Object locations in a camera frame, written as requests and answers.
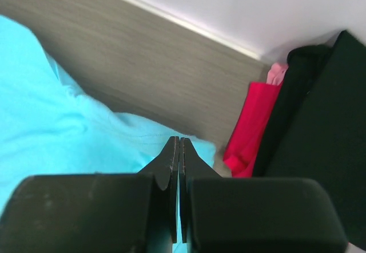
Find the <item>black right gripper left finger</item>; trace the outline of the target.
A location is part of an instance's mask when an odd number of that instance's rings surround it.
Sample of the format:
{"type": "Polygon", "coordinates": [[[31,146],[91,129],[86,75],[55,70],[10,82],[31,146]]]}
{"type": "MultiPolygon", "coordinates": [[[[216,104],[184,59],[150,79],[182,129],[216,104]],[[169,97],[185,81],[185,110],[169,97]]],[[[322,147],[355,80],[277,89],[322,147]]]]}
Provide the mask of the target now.
{"type": "Polygon", "coordinates": [[[137,173],[38,175],[1,216],[2,252],[171,252],[180,142],[137,173]]]}

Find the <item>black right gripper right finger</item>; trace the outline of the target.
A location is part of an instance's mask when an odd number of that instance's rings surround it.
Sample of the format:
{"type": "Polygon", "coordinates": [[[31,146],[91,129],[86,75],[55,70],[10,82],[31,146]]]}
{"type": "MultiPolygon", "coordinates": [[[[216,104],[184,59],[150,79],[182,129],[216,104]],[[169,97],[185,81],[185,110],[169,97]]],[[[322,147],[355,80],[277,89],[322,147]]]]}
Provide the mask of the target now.
{"type": "Polygon", "coordinates": [[[330,197],[301,178],[224,178],[180,141],[180,220],[189,252],[345,252],[330,197]]]}

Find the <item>cyan t shirt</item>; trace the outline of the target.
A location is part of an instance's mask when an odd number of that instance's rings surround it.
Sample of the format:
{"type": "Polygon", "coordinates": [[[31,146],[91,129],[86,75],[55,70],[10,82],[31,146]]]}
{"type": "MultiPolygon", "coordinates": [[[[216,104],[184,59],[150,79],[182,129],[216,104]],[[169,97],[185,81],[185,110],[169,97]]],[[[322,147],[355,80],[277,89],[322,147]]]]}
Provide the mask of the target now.
{"type": "Polygon", "coordinates": [[[1,17],[1,207],[34,175],[136,173],[179,132],[111,111],[26,26],[1,17]]]}

